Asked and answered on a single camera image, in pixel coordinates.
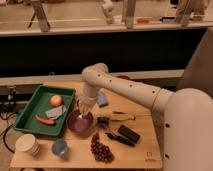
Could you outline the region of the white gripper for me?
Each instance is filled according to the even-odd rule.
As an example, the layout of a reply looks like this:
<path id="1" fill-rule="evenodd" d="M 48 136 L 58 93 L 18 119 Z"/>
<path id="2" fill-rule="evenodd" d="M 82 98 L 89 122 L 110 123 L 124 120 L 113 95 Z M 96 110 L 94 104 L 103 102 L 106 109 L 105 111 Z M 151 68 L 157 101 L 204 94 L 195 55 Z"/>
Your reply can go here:
<path id="1" fill-rule="evenodd" d="M 78 97 L 78 108 L 80 113 L 82 115 L 87 115 L 92 110 L 96 102 L 96 98 L 91 98 L 84 94 L 80 94 Z"/>

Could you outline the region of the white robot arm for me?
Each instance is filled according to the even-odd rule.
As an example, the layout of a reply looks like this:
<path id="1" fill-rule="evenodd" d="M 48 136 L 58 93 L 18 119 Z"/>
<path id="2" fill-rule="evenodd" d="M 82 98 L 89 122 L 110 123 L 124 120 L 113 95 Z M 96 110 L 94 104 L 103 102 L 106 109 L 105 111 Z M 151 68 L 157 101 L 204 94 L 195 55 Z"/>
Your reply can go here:
<path id="1" fill-rule="evenodd" d="M 114 77 L 106 64 L 82 71 L 80 111 L 87 114 L 105 88 L 164 115 L 164 171 L 213 171 L 213 97 L 195 89 L 172 92 Z"/>

